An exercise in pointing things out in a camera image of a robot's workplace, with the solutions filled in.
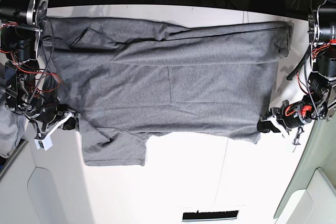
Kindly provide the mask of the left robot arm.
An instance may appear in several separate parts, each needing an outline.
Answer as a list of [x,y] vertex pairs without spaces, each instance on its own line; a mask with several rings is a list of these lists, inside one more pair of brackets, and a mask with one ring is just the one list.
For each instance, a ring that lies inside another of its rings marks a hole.
[[299,145],[303,127],[312,121],[330,121],[335,114],[335,0],[310,0],[308,15],[309,46],[300,62],[286,79],[298,81],[304,96],[300,101],[282,102],[281,107],[270,108],[257,124],[260,133],[281,133],[289,138],[291,130],[297,133],[293,145]]

